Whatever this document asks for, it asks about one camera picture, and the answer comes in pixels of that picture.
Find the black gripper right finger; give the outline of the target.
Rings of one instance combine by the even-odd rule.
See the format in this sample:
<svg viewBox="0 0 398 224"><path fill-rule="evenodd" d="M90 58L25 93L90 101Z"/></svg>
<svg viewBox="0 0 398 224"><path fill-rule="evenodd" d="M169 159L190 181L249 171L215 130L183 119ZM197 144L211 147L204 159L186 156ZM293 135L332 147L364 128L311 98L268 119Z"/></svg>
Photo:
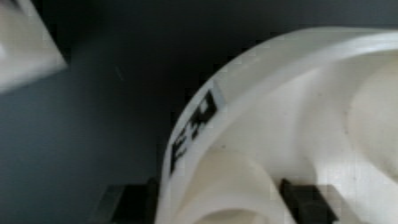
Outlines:
<svg viewBox="0 0 398 224"><path fill-rule="evenodd" d="M314 185L280 180L279 193L296 224L334 224L339 220Z"/></svg>

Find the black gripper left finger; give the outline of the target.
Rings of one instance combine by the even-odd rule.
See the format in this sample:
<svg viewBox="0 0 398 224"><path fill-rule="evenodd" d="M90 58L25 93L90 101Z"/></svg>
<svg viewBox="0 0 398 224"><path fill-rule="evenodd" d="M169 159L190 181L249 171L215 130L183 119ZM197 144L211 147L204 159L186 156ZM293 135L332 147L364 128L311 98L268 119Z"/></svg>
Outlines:
<svg viewBox="0 0 398 224"><path fill-rule="evenodd" d="M89 217L89 224L154 224L158 181L110 185Z"/></svg>

